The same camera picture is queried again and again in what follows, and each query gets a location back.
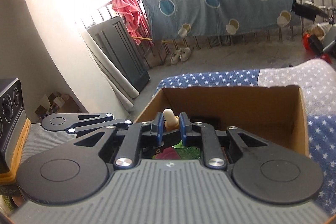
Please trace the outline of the red black toy vehicle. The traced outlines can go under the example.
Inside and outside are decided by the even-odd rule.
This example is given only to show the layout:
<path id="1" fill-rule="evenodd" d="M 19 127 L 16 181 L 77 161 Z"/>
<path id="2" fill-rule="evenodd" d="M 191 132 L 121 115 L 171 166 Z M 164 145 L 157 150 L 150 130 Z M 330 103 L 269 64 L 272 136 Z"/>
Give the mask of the red black toy vehicle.
<path id="1" fill-rule="evenodd" d="M 314 53 L 315 57 L 331 64 L 331 57 L 335 58 L 335 24 L 315 23 L 303 29 L 303 46 Z"/>

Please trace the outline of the green red item in box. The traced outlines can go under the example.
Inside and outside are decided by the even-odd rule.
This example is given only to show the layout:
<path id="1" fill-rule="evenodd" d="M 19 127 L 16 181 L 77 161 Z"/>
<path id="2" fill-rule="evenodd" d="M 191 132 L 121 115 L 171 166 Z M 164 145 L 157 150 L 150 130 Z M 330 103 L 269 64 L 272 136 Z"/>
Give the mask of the green red item in box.
<path id="1" fill-rule="evenodd" d="M 198 147 L 185 147 L 180 141 L 173 147 L 162 149 L 153 156 L 158 160 L 197 160 L 201 158 L 201 150 Z"/>

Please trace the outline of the dark grey panel heater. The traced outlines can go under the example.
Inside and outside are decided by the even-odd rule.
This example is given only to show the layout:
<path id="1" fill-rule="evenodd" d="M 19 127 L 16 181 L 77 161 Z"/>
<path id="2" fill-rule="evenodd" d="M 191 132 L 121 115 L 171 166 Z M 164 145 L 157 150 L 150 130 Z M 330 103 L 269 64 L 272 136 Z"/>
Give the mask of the dark grey panel heater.
<path id="1" fill-rule="evenodd" d="M 120 16 L 88 28 L 88 33 L 123 76 L 141 92 L 150 80 L 145 62 Z"/>

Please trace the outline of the white shoes pair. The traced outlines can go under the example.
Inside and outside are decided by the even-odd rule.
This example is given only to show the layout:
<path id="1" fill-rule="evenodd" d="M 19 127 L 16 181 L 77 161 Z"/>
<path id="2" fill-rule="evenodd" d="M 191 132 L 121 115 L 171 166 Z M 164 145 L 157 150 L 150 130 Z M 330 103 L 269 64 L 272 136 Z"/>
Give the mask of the white shoes pair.
<path id="1" fill-rule="evenodd" d="M 189 47 L 176 50 L 170 55 L 170 62 L 172 65 L 187 61 L 192 54 L 192 50 Z"/>

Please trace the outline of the brown cardboard box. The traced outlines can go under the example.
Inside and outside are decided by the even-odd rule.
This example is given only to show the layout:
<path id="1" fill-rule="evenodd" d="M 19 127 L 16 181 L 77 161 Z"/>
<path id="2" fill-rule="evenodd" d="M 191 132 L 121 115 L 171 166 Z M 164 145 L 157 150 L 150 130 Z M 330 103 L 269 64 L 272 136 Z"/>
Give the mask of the brown cardboard box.
<path id="1" fill-rule="evenodd" d="M 299 86 L 160 88 L 135 121 L 150 121 L 165 109 L 175 115 L 185 112 L 217 130 L 236 126 L 302 155 L 309 153 Z"/>

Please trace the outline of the star-patterned sofa cover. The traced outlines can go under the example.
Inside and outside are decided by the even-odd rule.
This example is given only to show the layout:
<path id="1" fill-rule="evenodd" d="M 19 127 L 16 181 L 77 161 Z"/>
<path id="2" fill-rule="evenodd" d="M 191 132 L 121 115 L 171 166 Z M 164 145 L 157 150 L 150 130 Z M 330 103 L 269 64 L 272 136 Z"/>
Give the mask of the star-patterned sofa cover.
<path id="1" fill-rule="evenodd" d="M 165 109 L 219 130 L 237 126 L 309 156 L 324 174 L 317 202 L 335 214 L 335 70 L 327 62 L 171 76 L 143 115 Z"/>

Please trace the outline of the black speaker box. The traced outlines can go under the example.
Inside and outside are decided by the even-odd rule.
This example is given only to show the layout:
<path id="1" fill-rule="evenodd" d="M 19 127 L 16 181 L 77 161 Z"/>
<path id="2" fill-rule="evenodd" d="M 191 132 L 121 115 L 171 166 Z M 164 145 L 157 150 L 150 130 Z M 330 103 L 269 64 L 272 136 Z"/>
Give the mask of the black speaker box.
<path id="1" fill-rule="evenodd" d="M 5 174 L 11 171 L 15 147 L 26 119 L 20 80 L 1 79 L 1 195 L 3 196 L 20 196 L 15 177 L 5 181 Z"/>

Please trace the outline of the red hanging cloth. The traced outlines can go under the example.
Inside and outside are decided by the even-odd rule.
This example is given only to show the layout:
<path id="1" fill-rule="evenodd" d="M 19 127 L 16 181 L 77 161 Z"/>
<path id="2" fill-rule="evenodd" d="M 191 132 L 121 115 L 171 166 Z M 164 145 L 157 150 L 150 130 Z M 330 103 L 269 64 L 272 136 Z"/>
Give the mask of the red hanging cloth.
<path id="1" fill-rule="evenodd" d="M 138 46 L 143 41 L 147 41 L 150 46 L 154 45 L 138 0 L 112 0 L 112 9 L 122 17 L 127 31 Z"/>

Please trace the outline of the cardboard scraps pile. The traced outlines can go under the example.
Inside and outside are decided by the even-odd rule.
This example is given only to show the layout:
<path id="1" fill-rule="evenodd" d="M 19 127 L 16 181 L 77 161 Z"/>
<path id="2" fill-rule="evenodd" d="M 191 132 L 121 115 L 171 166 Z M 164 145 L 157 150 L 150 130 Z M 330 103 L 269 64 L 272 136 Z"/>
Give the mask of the cardboard scraps pile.
<path id="1" fill-rule="evenodd" d="M 35 110 L 35 114 L 39 118 L 44 118 L 51 114 L 80 112 L 80 107 L 70 95 L 59 92 L 53 92 L 48 96 L 44 95 Z"/>

